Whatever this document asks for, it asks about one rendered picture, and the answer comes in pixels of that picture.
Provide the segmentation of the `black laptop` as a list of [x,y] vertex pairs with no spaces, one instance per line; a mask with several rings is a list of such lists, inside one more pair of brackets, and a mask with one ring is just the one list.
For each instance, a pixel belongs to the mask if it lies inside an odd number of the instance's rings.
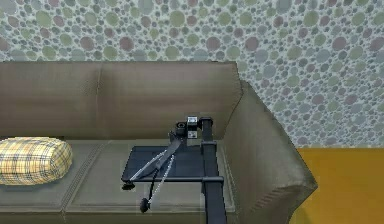
[[[133,149],[166,149],[166,146],[135,146]],[[204,157],[198,145],[179,149],[165,182],[223,182],[218,174],[209,176],[204,170]]]

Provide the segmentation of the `yellow plaid pillow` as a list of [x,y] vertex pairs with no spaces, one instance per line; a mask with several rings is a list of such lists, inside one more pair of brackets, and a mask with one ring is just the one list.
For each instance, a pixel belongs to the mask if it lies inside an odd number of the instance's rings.
[[0,185],[46,184],[63,178],[73,163],[69,143],[51,137],[0,140]]

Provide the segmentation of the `olive brown sofa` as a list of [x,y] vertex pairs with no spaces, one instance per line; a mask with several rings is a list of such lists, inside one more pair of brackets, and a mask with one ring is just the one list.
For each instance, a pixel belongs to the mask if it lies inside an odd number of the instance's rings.
[[0,185],[0,224],[206,224],[199,183],[123,190],[135,146],[168,146],[189,116],[213,119],[227,224],[288,224],[316,181],[280,123],[232,62],[2,62],[0,140],[70,144],[61,179]]

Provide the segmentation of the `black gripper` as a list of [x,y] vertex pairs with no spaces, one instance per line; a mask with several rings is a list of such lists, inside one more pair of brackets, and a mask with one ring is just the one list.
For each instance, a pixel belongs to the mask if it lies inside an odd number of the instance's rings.
[[175,130],[169,133],[170,145],[164,149],[133,149],[125,165],[121,181],[123,190],[132,190],[136,182],[151,182],[149,198],[143,198],[140,211],[147,212],[151,208],[155,197],[160,192],[173,166],[173,155],[186,144],[187,124],[178,122]]

